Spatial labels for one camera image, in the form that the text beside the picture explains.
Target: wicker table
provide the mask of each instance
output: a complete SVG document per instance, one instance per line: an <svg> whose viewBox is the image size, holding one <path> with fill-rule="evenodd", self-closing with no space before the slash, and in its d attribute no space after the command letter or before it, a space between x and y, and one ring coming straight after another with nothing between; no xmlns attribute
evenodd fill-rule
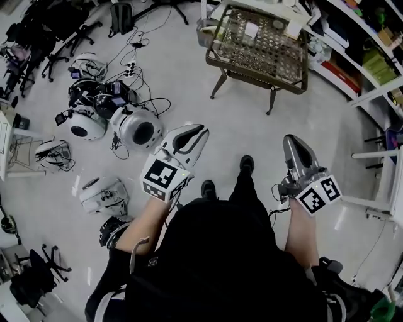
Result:
<svg viewBox="0 0 403 322"><path fill-rule="evenodd" d="M248 23L258 27L255 37L245 33ZM302 31L298 40L293 40L284 35L287 24L268 13L228 5L206 53L207 64L219 67L222 73L210 98L232 77L269 89L270 108L266 114L270 115L280 89L294 94L305 92L308 86L306 33Z"/></svg>

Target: robot part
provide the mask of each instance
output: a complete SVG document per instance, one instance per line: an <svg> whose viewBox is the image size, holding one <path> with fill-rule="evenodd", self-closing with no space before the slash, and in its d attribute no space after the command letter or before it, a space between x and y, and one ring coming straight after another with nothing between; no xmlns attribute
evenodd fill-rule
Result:
<svg viewBox="0 0 403 322"><path fill-rule="evenodd" d="M102 62L94 53L78 55L69 67L73 79L92 79L100 82L108 72L108 64Z"/></svg>
<svg viewBox="0 0 403 322"><path fill-rule="evenodd" d="M67 122L71 133L85 140L97 140L106 132L108 123L91 106L80 105L56 115L57 126Z"/></svg>
<svg viewBox="0 0 403 322"><path fill-rule="evenodd" d="M208 136L208 129L199 124L170 131L145 163L140 176L142 190L166 203L172 200L193 178L193 167Z"/></svg>
<svg viewBox="0 0 403 322"><path fill-rule="evenodd" d="M51 172L70 171L75 164L71 159L69 144L64 140L42 143L35 150L35 160Z"/></svg>
<svg viewBox="0 0 403 322"><path fill-rule="evenodd" d="M149 151L162 137L162 123L146 109L118 108L110 121L113 131L129 150Z"/></svg>
<svg viewBox="0 0 403 322"><path fill-rule="evenodd" d="M127 214L128 194L118 178L95 178L82 187L80 201L89 214L103 213L110 216Z"/></svg>
<svg viewBox="0 0 403 322"><path fill-rule="evenodd" d="M334 176L319 165L315 152L304 141L294 135L286 135L283 149L288 174L278 184L281 203L288 197L295 198L314 216L325 205L341 199Z"/></svg>
<svg viewBox="0 0 403 322"><path fill-rule="evenodd" d="M104 222L99 229L99 244L101 247L106 246L107 249L115 248L119 238L130 226L132 218L128 216L110 217Z"/></svg>

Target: gray floor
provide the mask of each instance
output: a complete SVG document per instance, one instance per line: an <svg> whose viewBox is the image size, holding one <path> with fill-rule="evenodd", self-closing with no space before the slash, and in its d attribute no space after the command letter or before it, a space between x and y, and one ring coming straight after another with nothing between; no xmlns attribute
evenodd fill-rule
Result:
<svg viewBox="0 0 403 322"><path fill-rule="evenodd" d="M236 182L239 159L248 153L256 163L253 177L258 196L267 209L276 209L279 205L270 188L287 173L282 150L282 138L287 133L303 138L315 150L319 162L330 168L345 194L370 197L374 173L350 157L352 152L370 148L364 146L363 139L374 135L375 129L365 116L358 109L347 108L346 98L315 74L309 75L309 88L301 96L279 92L271 116L265 115L268 92L236 80L228 80L211 101L210 93L220 72L205 63L206 50L197 44L195 21L200 16L200 5L181 7L190 26L185 26L173 11L163 28L147 35L150 44L137 56L152 95L172 101L171 110L161 117L166 129L186 122L202 123L210 129L209 141L196 165L196 177L182 193L181 202L198 197L205 179L214 180L221 199L228 198ZM145 30L159 26L168 12L168 8L153 12ZM91 35L96 43L83 43L79 51L96 52L111 60L128 36L109 40L109 14L102 21L104 27ZM140 29L144 22L138 23ZM111 64L109 75L122 71L119 60ZM99 228L107 218L85 214L72 188L77 178L81 187L93 177L117 175L131 195L130 214L136 216L147 200L138 182L147 155L132 152L128 160L118 160L109 151L111 129L103 139L86 142L72 136L66 126L56 127L54 117L68 108L67 88L73 83L67 67L65 63L56 66L52 84L38 78L17 110L31 119L32 130L54 134L71 144L77 162L74 170L43 178L10 179L1 183L1 195L4 207L16 218L27 248L38 250L42 243L59 246L73 271L69 282L59 285L55 292L83 318L86 300L108 260L106 249L98 243ZM148 96L146 88L140 92ZM274 229L279 247L285 245L288 222L289 214L277 216ZM361 285L383 289L403 251L402 230L394 231L392 223L367 220L365 209L359 206L335 204L317 214L319 253L341 261L342 278L350 282L384 225L377 246L358 274Z"/></svg>

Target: green container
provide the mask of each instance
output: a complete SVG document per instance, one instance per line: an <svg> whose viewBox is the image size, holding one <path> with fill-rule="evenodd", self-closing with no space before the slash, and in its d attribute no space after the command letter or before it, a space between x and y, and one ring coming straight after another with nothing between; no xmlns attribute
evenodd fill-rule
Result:
<svg viewBox="0 0 403 322"><path fill-rule="evenodd" d="M396 303L389 302L385 297L381 299L371 310L372 322L390 322L395 315Z"/></svg>
<svg viewBox="0 0 403 322"><path fill-rule="evenodd" d="M379 50L376 48L372 48L369 52L366 52L363 57L363 67L369 70L372 64L375 64L378 61L385 61Z"/></svg>
<svg viewBox="0 0 403 322"><path fill-rule="evenodd" d="M384 85L397 77L394 70L390 67L382 69L373 76L380 85Z"/></svg>

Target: person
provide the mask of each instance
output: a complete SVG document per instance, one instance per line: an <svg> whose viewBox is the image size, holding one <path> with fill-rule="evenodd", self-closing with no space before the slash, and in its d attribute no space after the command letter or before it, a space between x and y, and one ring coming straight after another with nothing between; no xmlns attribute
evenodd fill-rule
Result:
<svg viewBox="0 0 403 322"><path fill-rule="evenodd" d="M253 158L242 157L228 201L219 200L214 183L205 181L201 198L176 212L157 250L171 204L150 198L110 250L86 305L87 320L94 321L102 306L97 320L105 322L327 321L326 298L315 286L315 218L290 199L288 238L280 250L256 194L253 170ZM140 242L147 237L147 243Z"/></svg>

